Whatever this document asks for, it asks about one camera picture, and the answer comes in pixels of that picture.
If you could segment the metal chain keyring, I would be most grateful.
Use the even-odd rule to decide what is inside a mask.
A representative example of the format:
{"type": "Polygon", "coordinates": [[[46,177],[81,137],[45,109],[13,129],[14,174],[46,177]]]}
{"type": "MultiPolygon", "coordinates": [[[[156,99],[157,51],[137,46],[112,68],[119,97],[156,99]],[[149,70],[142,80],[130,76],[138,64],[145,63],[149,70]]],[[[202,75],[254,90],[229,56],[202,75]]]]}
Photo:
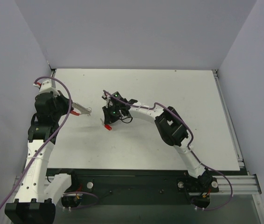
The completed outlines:
{"type": "Polygon", "coordinates": [[[91,112],[92,112],[91,107],[86,108],[86,107],[80,105],[79,103],[72,103],[72,110],[80,113],[80,115],[87,115],[87,116],[90,116],[91,112]]]}

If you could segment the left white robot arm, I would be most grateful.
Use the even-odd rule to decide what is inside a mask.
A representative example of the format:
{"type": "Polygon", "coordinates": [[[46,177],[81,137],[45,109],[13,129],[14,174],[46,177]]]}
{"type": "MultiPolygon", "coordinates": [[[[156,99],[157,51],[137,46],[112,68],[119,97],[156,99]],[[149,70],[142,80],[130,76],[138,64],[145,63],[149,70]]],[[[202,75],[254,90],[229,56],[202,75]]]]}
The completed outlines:
{"type": "Polygon", "coordinates": [[[45,186],[49,158],[62,126],[59,120],[69,116],[71,103],[60,91],[35,97],[36,112],[28,130],[26,167],[16,184],[19,189],[14,201],[5,206],[5,214],[13,224],[53,223],[62,193],[78,188],[78,180],[67,174],[58,175],[45,186]]]}

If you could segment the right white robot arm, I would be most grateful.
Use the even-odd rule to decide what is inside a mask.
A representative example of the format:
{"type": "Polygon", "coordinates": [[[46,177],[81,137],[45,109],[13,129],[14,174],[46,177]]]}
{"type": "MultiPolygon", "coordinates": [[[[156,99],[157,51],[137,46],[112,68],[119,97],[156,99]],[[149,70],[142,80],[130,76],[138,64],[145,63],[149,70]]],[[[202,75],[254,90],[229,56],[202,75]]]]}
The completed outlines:
{"type": "Polygon", "coordinates": [[[202,192],[202,197],[207,197],[210,192],[219,191],[216,179],[193,155],[190,145],[186,147],[182,145],[182,142],[189,136],[193,137],[193,134],[173,107],[157,108],[159,103],[149,107],[135,99],[127,101],[119,92],[110,94],[104,91],[102,98],[106,101],[106,106],[103,107],[105,125],[125,119],[141,119],[156,125],[161,139],[174,147],[184,162],[186,175],[192,178],[190,181],[192,185],[188,189],[191,192],[202,192]]]}

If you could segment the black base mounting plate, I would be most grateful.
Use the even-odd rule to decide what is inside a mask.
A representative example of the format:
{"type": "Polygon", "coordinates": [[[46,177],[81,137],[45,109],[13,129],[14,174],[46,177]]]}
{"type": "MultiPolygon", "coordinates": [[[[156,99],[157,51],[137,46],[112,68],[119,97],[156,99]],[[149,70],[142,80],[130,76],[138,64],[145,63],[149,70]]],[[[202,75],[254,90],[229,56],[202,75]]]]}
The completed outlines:
{"type": "Polygon", "coordinates": [[[75,169],[48,168],[47,177],[58,174],[71,176],[66,191],[67,205],[188,205],[209,202],[210,194],[219,192],[215,174],[207,171],[193,178],[185,170],[75,169]]]}

